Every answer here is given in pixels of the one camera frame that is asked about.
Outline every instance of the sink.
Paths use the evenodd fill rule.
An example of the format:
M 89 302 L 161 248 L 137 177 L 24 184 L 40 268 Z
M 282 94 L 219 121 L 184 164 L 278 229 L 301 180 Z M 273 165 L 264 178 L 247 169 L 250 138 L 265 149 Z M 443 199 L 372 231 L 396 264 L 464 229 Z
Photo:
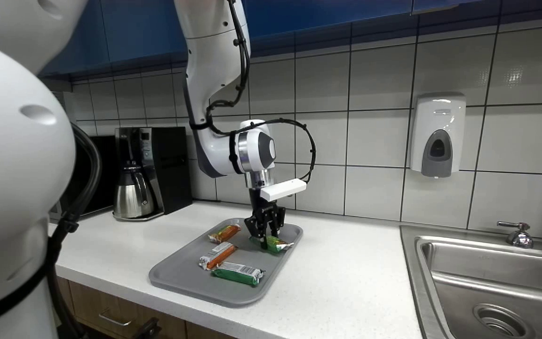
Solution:
M 426 339 L 542 339 L 542 242 L 400 226 Z

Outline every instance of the orange snack bar wrapper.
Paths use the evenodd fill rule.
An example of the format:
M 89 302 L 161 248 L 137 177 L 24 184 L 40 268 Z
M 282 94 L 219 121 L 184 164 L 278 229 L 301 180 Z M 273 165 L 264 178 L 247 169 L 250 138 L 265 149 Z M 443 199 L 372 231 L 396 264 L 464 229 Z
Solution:
M 228 256 L 235 252 L 237 247 L 230 242 L 222 242 L 205 255 L 200 257 L 198 265 L 205 270 L 211 270 L 219 266 Z
M 241 227 L 237 224 L 224 226 L 219 232 L 209 234 L 208 238 L 215 244 L 220 244 L 224 241 L 228 241 L 232 236 L 241 230 Z

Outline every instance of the microwave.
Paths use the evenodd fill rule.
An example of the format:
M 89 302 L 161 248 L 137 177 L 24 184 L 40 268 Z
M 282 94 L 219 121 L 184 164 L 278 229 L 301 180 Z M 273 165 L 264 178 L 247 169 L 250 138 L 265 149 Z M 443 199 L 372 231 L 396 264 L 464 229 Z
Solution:
M 118 157 L 116 155 L 116 141 L 114 135 L 90 137 L 97 151 L 102 157 L 102 174 L 97 184 L 93 198 L 81 214 L 81 218 L 88 217 L 112 210 L 114 206 L 114 189 L 118 182 Z M 66 190 L 56 202 L 56 205 L 49 211 L 50 222 L 57 222 L 66 212 L 69 206 L 75 201 L 78 195 L 86 186 L 91 172 L 91 161 L 83 148 L 75 143 L 76 159 L 71 180 Z

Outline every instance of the drawer handle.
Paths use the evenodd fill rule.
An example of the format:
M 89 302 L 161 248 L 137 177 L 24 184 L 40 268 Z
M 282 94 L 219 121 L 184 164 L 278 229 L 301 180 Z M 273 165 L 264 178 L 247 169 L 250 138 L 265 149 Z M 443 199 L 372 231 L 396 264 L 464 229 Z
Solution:
M 129 326 L 129 324 L 131 324 L 133 322 L 133 320 L 129 320 L 128 322 L 126 323 L 122 323 L 122 322 L 118 322 L 112 318 L 109 318 L 107 317 L 105 314 L 110 311 L 110 308 L 109 307 L 106 307 L 106 309 L 104 309 L 104 311 L 102 311 L 100 314 L 99 314 L 99 317 L 104 319 L 104 320 L 108 320 L 109 322 L 111 322 L 112 324 L 116 324 L 118 326 Z

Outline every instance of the countertop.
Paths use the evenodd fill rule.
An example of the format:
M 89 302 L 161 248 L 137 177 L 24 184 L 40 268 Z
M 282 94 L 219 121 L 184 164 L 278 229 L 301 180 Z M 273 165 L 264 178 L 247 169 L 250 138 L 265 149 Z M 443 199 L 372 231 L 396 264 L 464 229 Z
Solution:
M 421 339 L 398 223 L 288 210 L 303 238 L 262 300 L 228 308 L 152 286 L 149 270 L 245 205 L 194 202 L 144 223 L 80 221 L 60 277 L 243 339 Z

